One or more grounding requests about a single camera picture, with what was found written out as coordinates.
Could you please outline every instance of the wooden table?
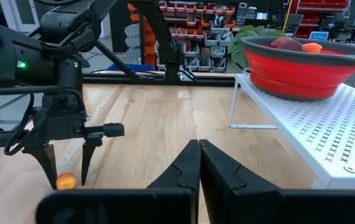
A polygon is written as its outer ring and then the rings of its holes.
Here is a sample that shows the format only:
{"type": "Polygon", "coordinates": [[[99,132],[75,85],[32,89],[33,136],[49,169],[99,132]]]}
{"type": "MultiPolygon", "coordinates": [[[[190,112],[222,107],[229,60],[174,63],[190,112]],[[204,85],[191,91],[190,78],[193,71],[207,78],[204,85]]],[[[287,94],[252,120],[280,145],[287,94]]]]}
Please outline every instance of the wooden table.
{"type": "MultiPolygon", "coordinates": [[[[191,139],[209,139],[280,187],[310,188],[314,181],[314,173],[277,131],[229,128],[233,88],[85,85],[84,94],[92,114],[88,126],[121,122],[126,135],[104,138],[91,160],[86,185],[79,188],[144,188],[191,139]]],[[[250,98],[241,94],[236,103],[236,119],[269,123],[250,98]]],[[[73,172],[78,182],[82,143],[54,142],[58,173],[73,172]]],[[[0,149],[0,223],[35,223],[37,204],[52,192],[33,157],[21,152],[8,157],[0,149]]],[[[203,194],[200,223],[209,223],[203,194]]]]}

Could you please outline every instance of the small orange ball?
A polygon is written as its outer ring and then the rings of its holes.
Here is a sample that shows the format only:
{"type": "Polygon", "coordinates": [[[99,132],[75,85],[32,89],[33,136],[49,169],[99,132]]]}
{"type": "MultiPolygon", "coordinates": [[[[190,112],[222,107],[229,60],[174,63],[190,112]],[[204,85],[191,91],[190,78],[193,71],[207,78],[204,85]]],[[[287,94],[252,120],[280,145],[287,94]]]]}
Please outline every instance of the small orange ball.
{"type": "Polygon", "coordinates": [[[57,178],[55,185],[58,190],[74,189],[76,187],[76,178],[72,173],[68,172],[60,175],[57,178]]]}

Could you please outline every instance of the perforated metal shelf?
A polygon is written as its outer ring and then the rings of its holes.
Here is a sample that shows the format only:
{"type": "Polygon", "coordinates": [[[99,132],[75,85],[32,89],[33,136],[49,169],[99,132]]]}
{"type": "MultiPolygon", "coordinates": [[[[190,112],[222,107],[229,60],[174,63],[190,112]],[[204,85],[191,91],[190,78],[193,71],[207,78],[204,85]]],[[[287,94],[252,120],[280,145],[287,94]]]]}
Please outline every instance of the perforated metal shelf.
{"type": "Polygon", "coordinates": [[[326,100],[299,102],[258,90],[248,74],[236,80],[320,180],[331,187],[355,187],[355,88],[342,84],[326,100]]]}

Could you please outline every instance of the red collapsible bowl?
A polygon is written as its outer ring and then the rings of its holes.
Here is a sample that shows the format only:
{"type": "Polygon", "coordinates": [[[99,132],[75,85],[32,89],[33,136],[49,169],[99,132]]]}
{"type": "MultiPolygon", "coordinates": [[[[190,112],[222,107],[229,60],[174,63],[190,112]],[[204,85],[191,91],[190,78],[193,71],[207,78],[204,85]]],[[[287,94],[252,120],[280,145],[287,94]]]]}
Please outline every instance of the red collapsible bowl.
{"type": "Polygon", "coordinates": [[[242,39],[251,81],[268,94],[289,100],[321,100],[332,96],[355,73],[355,45],[295,39],[323,46],[320,54],[311,54],[268,47],[277,38],[242,39]]]}

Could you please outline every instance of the potted plant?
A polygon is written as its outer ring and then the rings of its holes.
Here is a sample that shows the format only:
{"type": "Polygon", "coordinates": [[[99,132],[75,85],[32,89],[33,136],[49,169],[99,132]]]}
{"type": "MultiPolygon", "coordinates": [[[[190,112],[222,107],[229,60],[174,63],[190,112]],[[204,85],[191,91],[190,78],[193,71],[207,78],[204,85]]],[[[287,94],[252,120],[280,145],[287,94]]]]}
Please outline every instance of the potted plant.
{"type": "Polygon", "coordinates": [[[231,60],[241,66],[242,68],[247,68],[249,63],[246,58],[244,51],[244,44],[241,41],[244,37],[281,37],[284,35],[282,30],[269,29],[264,26],[254,27],[252,25],[243,26],[240,28],[238,33],[235,35],[234,39],[228,45],[228,53],[231,53],[231,60]]]}

